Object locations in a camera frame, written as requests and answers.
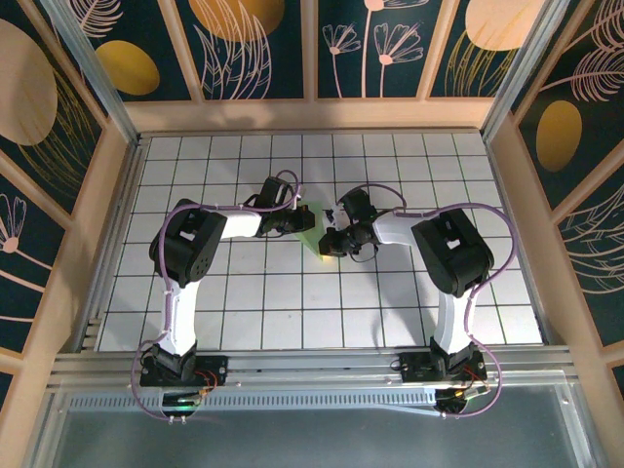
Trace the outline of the aluminium side rail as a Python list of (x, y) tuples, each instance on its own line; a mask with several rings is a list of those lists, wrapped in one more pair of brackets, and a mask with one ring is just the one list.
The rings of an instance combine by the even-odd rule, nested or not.
[(99, 312), (105, 308), (112, 292), (114, 269), (121, 255), (122, 237), (128, 227), (131, 200), (136, 194), (138, 173), (143, 161), (142, 153), (140, 141), (132, 142), (122, 159), (98, 241), (90, 284), (74, 320), (71, 335), (65, 342), (65, 351), (79, 353), (82, 350), (90, 321), (97, 318)]

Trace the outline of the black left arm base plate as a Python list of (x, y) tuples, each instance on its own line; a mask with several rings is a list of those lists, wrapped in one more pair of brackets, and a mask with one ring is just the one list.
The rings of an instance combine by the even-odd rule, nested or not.
[(166, 362), (154, 356), (141, 361), (141, 387), (215, 387), (225, 384), (228, 372), (226, 356), (191, 356)]

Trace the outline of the aluminium front rail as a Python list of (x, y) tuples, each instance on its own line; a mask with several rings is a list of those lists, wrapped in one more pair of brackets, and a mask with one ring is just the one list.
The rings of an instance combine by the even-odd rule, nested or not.
[[(565, 346), (495, 345), (486, 356), (490, 384), (507, 386), (576, 383), (571, 354)], [(337, 348), (326, 350), (226, 351), (227, 391), (395, 388), (402, 348)], [(129, 388), (132, 352), (59, 354), (46, 390), (107, 391)]]

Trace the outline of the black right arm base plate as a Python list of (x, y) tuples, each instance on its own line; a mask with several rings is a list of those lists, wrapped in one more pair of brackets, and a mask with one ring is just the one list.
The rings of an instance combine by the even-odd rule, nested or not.
[(399, 371), (404, 383), (488, 379), (484, 356), (480, 351), (450, 356), (433, 352), (400, 353)]

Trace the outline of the small controller board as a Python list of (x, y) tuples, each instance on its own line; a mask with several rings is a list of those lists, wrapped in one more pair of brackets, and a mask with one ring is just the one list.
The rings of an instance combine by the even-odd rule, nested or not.
[(164, 413), (192, 413), (203, 403), (208, 394), (209, 390), (206, 388), (165, 392), (162, 396), (161, 410)]
[(487, 394), (489, 390), (488, 385), (437, 389), (435, 391), (434, 409), (446, 415), (461, 414), (469, 401)]

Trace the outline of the aluminium corner post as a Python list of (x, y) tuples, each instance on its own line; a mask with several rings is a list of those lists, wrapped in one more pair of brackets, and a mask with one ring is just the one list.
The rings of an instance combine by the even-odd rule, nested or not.
[(124, 102), (113, 87), (88, 37), (83, 33), (69, 5), (64, 0), (41, 0), (42, 6), (55, 23), (58, 32), (71, 54), (85, 72), (108, 115), (114, 121), (124, 140), (132, 147), (138, 146), (139, 133), (133, 124)]
[(495, 95), (492, 107), (481, 128), (485, 145), (489, 145), (530, 73), (536, 67), (549, 41), (562, 22), (570, 0), (546, 0), (529, 30), (524, 44), (516, 53)]

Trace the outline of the green paper sheet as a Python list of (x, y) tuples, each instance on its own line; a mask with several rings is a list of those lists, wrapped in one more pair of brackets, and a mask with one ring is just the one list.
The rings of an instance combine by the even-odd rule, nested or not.
[(302, 230), (294, 236), (316, 257), (323, 258), (319, 242), (327, 232), (329, 221), (320, 202), (304, 201), (300, 206)]

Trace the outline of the grey front panel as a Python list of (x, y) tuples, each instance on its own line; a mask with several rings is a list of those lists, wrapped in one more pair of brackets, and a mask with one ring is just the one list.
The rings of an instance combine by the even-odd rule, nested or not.
[(48, 398), (26, 468), (611, 468), (563, 385), (511, 386), (470, 418), (238, 409), (168, 424), (119, 392)]

